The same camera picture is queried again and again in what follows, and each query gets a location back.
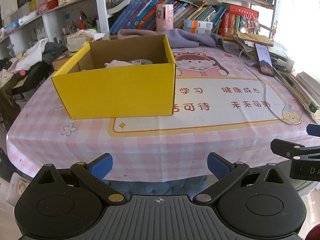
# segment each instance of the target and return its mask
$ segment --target pen holder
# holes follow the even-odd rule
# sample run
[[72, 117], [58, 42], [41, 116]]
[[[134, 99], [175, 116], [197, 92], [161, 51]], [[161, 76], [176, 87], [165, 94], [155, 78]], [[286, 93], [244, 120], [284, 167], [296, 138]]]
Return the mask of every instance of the pen holder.
[[157, 32], [173, 29], [173, 4], [157, 4]]

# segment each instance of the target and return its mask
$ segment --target metal screw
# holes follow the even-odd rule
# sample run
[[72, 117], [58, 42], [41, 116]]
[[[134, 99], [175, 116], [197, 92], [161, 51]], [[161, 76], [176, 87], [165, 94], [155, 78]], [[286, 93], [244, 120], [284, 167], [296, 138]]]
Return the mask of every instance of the metal screw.
[[121, 194], [112, 194], [109, 196], [109, 200], [112, 202], [119, 202], [124, 200], [124, 196], [122, 196]]
[[196, 199], [201, 202], [208, 202], [211, 200], [211, 196], [208, 194], [199, 194]]

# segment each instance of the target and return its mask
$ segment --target yellow border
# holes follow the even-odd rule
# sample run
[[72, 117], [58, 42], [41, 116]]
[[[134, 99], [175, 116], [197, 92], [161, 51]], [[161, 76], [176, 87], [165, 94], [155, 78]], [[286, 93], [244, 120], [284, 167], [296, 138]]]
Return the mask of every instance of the yellow border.
[[[212, 77], [212, 76], [203, 76], [203, 77], [177, 77], [181, 79], [195, 79], [195, 78], [211, 78], [211, 79], [242, 79], [242, 80], [254, 80], [259, 81], [254, 78], [245, 78], [245, 77]], [[271, 84], [269, 84], [266, 80], [261, 80], [268, 84], [272, 90], [280, 97], [280, 99], [285, 104], [284, 99], [278, 92], [273, 88]], [[231, 123], [231, 124], [217, 124], [217, 125], [209, 125], [209, 126], [197, 126], [197, 127], [186, 127], [186, 128], [170, 128], [170, 129], [156, 129], [156, 130], [143, 130], [143, 131], [123, 131], [118, 132], [114, 130], [116, 123], [116, 118], [110, 118], [107, 132], [112, 137], [143, 137], [143, 136], [156, 136], [156, 135], [173, 135], [173, 134], [183, 134], [183, 133], [194, 133], [194, 132], [210, 132], [210, 131], [220, 131], [220, 130], [229, 130], [236, 128], [245, 128], [250, 126], [260, 126], [260, 125], [270, 125], [281, 123], [280, 120], [266, 120], [266, 121], [255, 121], [255, 122], [242, 122], [242, 123]]]

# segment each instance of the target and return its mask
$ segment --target white cable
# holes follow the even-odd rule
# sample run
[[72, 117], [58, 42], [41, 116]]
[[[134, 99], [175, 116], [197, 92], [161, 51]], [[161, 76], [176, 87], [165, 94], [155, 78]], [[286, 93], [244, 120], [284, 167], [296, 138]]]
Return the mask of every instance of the white cable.
[[241, 54], [242, 54], [242, 52], [244, 52], [245, 50], [243, 49], [243, 50], [241, 50], [241, 52], [240, 52], [240, 54], [239, 54], [239, 59], [240, 59], [240, 61], [242, 62], [242, 64], [245, 66], [245, 68], [247, 69], [247, 70], [249, 70], [251, 73], [252, 73], [252, 75], [254, 75], [262, 84], [263, 84], [263, 87], [264, 87], [264, 91], [263, 91], [263, 100], [266, 102], [266, 106], [267, 106], [267, 108], [269, 109], [269, 111], [277, 118], [277, 119], [279, 119], [281, 122], [283, 122], [283, 123], [285, 123], [285, 124], [289, 124], [289, 125], [298, 125], [298, 124], [301, 124], [301, 119], [302, 119], [302, 116], [303, 116], [303, 108], [302, 108], [302, 106], [301, 106], [301, 104], [300, 104], [300, 102], [297, 100], [297, 103], [298, 103], [298, 105], [299, 105], [299, 107], [300, 107], [300, 110], [301, 110], [301, 115], [300, 115], [300, 118], [299, 118], [299, 122], [298, 123], [290, 123], [290, 122], [286, 122], [285, 121], [285, 119], [282, 119], [282, 118], [280, 118], [279, 116], [277, 116], [271, 109], [270, 109], [270, 106], [268, 106], [268, 104], [267, 104], [267, 99], [266, 99], [266, 93], [267, 93], [267, 87], [266, 87], [266, 84], [254, 73], [254, 72], [252, 72], [249, 68], [247, 68], [247, 65], [242, 61], [242, 59], [241, 59]]

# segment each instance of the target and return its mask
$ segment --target table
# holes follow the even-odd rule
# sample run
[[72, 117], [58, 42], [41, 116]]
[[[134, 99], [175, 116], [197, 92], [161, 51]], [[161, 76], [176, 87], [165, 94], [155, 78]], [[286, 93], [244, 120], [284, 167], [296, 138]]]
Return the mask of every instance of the table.
[[108, 152], [113, 170], [106, 179], [164, 182], [210, 174], [206, 159], [217, 152], [230, 162], [251, 167], [285, 160], [272, 154], [274, 138], [313, 146], [314, 123], [290, 92], [274, 78], [263, 85], [238, 57], [209, 47], [173, 49], [177, 62], [174, 115], [160, 117], [71, 120], [47, 79], [36, 91], [7, 135], [11, 162], [34, 176], [45, 163], [68, 168]]

